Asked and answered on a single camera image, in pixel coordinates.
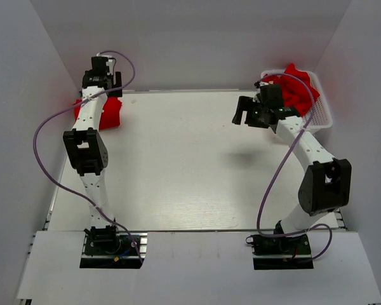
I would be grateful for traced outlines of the red t shirt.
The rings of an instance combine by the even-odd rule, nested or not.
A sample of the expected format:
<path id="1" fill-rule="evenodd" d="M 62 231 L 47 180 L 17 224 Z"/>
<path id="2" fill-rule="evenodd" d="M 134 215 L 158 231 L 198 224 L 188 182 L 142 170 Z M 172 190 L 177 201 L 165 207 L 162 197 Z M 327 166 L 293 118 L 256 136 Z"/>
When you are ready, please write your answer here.
<path id="1" fill-rule="evenodd" d="M 82 100 L 76 100 L 76 104 L 79 104 L 79 107 L 74 108 L 76 120 L 73 130 L 83 131 L 91 128 L 100 131 L 120 126 L 122 102 L 118 98 L 101 95 L 85 104 L 82 104 Z"/>

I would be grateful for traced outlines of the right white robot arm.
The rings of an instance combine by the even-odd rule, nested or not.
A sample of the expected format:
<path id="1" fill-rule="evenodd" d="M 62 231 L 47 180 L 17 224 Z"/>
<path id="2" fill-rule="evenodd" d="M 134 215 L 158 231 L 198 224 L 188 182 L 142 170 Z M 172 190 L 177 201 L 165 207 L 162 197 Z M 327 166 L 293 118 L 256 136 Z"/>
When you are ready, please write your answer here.
<path id="1" fill-rule="evenodd" d="M 304 170 L 298 189 L 298 205 L 276 224 L 275 248 L 284 254 L 297 245 L 296 236 L 317 226 L 325 215 L 346 206 L 351 190 L 352 165 L 329 153 L 307 129 L 307 120 L 293 106 L 286 106 L 281 87 L 255 83 L 254 97 L 241 96 L 232 123 L 270 128 L 289 147 Z"/>

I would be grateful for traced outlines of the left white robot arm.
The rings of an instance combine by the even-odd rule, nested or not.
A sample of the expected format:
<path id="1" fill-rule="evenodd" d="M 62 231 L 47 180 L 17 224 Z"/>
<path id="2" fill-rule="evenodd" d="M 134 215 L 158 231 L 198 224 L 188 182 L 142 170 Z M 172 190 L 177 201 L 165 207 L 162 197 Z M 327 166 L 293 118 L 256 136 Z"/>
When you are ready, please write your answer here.
<path id="1" fill-rule="evenodd" d="M 91 200 L 90 227 L 88 234 L 104 233 L 100 246 L 107 253 L 121 248 L 121 237 L 108 230 L 115 227 L 105 187 L 105 169 L 109 162 L 107 148 L 99 134 L 100 119 L 107 94 L 104 90 L 114 85 L 114 62 L 110 55 L 98 54 L 91 58 L 91 69 L 86 71 L 82 82 L 82 104 L 72 130 L 63 133 L 63 142 L 70 164 L 79 175 L 85 195 Z"/>

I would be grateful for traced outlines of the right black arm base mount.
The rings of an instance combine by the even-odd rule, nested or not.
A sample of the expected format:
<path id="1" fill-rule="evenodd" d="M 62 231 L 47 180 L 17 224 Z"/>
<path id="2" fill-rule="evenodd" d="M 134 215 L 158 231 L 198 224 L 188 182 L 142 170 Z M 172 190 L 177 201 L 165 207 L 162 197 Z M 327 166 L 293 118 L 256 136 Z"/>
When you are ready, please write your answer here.
<path id="1" fill-rule="evenodd" d="M 254 270 L 314 268 L 306 234 L 285 238 L 266 238 L 254 234 L 246 238 L 246 244 L 252 249 Z"/>

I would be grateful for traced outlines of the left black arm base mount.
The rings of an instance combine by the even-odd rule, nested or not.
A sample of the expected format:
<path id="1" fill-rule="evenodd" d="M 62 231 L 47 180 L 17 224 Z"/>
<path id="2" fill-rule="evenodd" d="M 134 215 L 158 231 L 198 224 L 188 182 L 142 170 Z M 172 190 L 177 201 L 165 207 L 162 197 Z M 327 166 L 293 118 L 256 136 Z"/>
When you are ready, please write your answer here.
<path id="1" fill-rule="evenodd" d="M 140 269 L 147 251 L 147 234 L 128 236 L 116 227 L 85 229 L 81 269 Z"/>

